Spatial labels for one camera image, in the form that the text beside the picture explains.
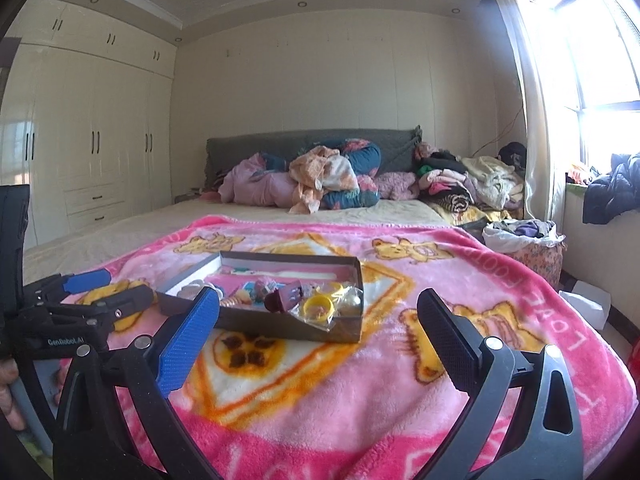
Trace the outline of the person's left hand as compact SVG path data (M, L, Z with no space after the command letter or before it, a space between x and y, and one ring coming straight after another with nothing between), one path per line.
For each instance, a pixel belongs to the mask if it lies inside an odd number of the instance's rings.
M20 409L13 400L10 389L10 385L16 382L17 378L18 369L14 359L2 359L0 365L0 408L13 430L24 431L27 425Z

